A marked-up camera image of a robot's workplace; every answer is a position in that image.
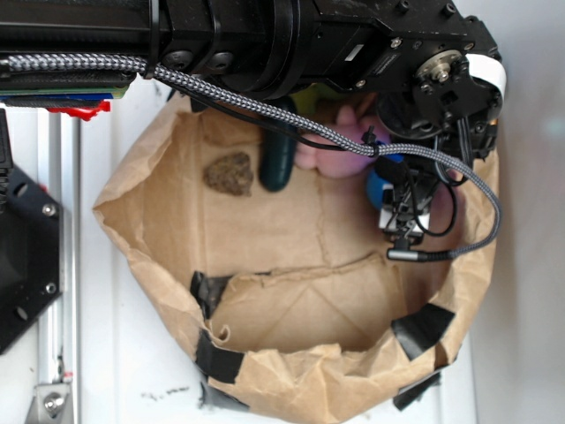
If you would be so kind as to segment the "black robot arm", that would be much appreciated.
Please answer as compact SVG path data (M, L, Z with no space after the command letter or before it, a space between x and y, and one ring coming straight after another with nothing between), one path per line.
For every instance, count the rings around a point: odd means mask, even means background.
M504 70L450 1L4 1L1 100L91 107L136 76L225 100L375 92L395 143L493 150Z

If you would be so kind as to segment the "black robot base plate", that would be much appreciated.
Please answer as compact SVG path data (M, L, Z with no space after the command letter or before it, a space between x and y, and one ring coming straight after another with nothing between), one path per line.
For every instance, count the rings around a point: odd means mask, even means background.
M1 353L60 295L60 210L14 163L1 110Z

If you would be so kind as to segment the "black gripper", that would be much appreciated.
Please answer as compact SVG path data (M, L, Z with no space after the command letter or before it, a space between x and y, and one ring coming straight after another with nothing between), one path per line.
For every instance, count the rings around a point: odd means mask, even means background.
M393 143L432 148L472 166L493 150L503 103L497 61L379 64L377 111Z

